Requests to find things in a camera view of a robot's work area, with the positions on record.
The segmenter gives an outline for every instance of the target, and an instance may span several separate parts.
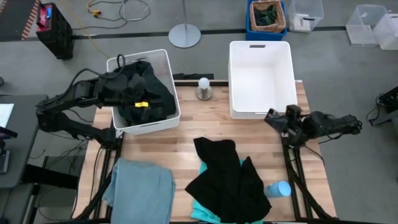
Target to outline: white light bulb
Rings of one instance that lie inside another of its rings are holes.
[[[209,79],[207,79],[207,78],[201,78],[201,79],[199,79],[199,87],[200,87],[202,90],[206,90],[207,88],[209,88],[209,86],[210,86],[210,81],[209,81]]]

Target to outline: wooden table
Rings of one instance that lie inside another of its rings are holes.
[[[302,82],[296,82],[298,105],[304,113],[309,112],[308,101]],[[287,180],[280,137],[268,124],[261,120],[233,120],[229,116],[228,87],[213,87],[214,95],[209,101],[200,101],[195,96],[195,87],[177,87],[181,107],[181,121],[177,128],[158,131],[140,136],[125,135],[121,157],[137,161],[151,161],[169,168],[174,176],[176,192],[171,221],[195,221],[190,218],[193,198],[184,188],[198,175],[200,159],[193,139],[206,137],[213,141],[232,139],[241,159],[250,156],[264,185],[278,180]],[[111,108],[97,109],[94,126],[107,128],[111,123]],[[99,144],[91,141],[88,145],[80,177],[75,216],[88,205],[93,180],[93,166]],[[307,146],[319,152],[317,140]],[[322,161],[306,149],[302,149],[302,164],[307,187],[327,213],[335,216]],[[97,191],[100,181],[104,152],[101,152],[95,172]],[[305,216],[302,196],[298,190],[301,215]],[[265,221],[294,220],[290,197],[270,199],[271,211]],[[105,203],[100,217],[104,217]]]

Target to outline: empty white bin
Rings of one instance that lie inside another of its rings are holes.
[[[173,115],[169,115],[166,120],[157,121],[147,124],[140,124],[134,126],[127,126],[126,120],[120,116],[118,108],[112,107],[113,126],[120,131],[126,133],[138,135],[151,133],[154,131],[160,131],[163,129],[169,129],[177,127],[180,123],[180,105],[178,104],[177,92],[175,91],[175,85],[173,81],[173,73],[171,71],[169,57],[167,56],[166,50],[153,50],[149,52],[142,52],[138,54],[131,54],[125,56],[126,65],[132,64],[137,60],[144,60],[149,62],[154,69],[155,76],[167,87],[169,92],[173,94],[175,100],[176,112]],[[118,67],[116,57],[111,58],[106,62],[106,70],[112,72]]]
[[[289,31],[311,32],[323,19],[322,0],[292,0],[287,15]]]
[[[373,34],[373,29],[387,13],[387,9],[384,6],[370,4],[357,5],[346,25],[352,46],[376,46],[378,43]]]
[[[229,112],[233,119],[264,119],[270,108],[297,104],[290,45],[234,41],[229,45]]]
[[[373,29],[380,48],[398,50],[398,14],[386,14]]]

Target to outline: light blue plastic cup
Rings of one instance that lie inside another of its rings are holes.
[[[275,182],[264,189],[264,194],[269,198],[288,197],[291,193],[289,183],[284,180]]]

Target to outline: concrete floor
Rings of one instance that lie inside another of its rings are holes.
[[[66,2],[86,26],[102,24],[84,14],[81,1]],[[181,22],[179,0],[147,2],[152,14],[146,20],[130,23],[119,30],[90,29],[90,33],[162,32]],[[201,29],[244,27],[246,2],[243,0],[187,2],[188,17]],[[323,0],[325,19],[320,26],[343,26],[355,5],[369,3],[383,4],[392,12],[398,10],[396,0]],[[68,20],[76,25],[72,18]],[[203,35],[200,43],[190,49],[174,47],[167,37],[98,39],[95,42],[111,56],[165,49],[174,73],[214,73],[217,79],[227,79],[229,43],[234,40],[244,40],[244,34]],[[374,98],[379,93],[397,86],[398,52],[382,51],[378,47],[351,47],[345,31],[291,32],[284,40],[290,44],[295,78],[303,80],[311,109],[335,116],[353,114],[364,123],[360,135],[344,136],[321,145],[338,216],[343,220],[397,223],[397,133],[391,124],[371,127],[365,122],[365,116],[374,108]],[[74,53],[73,59],[59,61],[40,42],[0,43],[0,75],[7,82],[0,93],[53,96],[62,92],[82,68],[106,70],[106,59],[89,40],[77,40]],[[87,73],[80,78],[90,77],[93,76]],[[94,107],[76,110],[82,117],[93,119]],[[57,156],[75,144],[73,140],[39,133],[32,156],[40,154],[43,148],[47,149],[46,155]],[[68,218],[73,201],[64,195],[63,192],[47,195],[58,198],[58,202],[47,201],[43,204],[43,212],[55,219]],[[44,222],[49,221],[38,214],[36,223]]]

